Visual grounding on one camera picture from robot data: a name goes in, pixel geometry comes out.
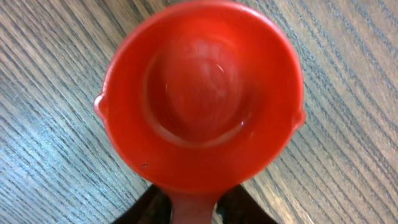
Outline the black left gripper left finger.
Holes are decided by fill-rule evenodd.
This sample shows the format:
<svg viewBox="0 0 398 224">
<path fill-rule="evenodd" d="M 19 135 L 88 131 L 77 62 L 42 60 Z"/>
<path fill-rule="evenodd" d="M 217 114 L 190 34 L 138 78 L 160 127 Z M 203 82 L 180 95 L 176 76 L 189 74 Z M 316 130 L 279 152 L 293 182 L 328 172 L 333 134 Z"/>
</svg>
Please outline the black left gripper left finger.
<svg viewBox="0 0 398 224">
<path fill-rule="evenodd" d="M 156 185 L 151 185 L 113 224 L 170 224 L 172 203 Z"/>
</svg>

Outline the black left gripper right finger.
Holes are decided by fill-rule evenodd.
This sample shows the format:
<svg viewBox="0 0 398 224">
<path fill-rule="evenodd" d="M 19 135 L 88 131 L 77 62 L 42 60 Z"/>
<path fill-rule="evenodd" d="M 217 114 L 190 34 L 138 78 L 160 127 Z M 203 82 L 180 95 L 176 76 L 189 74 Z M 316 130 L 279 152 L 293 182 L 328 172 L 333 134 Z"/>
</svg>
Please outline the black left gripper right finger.
<svg viewBox="0 0 398 224">
<path fill-rule="evenodd" d="M 218 200 L 216 213 L 221 215 L 223 224 L 277 224 L 242 185 L 235 186 Z"/>
</svg>

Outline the red plastic measuring scoop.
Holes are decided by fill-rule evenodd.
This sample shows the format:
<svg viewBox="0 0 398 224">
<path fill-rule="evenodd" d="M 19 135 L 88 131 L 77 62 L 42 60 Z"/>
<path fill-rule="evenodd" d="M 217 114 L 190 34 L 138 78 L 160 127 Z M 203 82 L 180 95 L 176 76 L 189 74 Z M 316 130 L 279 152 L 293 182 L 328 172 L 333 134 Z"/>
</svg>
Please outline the red plastic measuring scoop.
<svg viewBox="0 0 398 224">
<path fill-rule="evenodd" d="M 154 14 L 119 46 L 94 110 L 122 160 L 170 199 L 170 223 L 210 223 L 305 121 L 287 36 L 233 1 Z"/>
</svg>

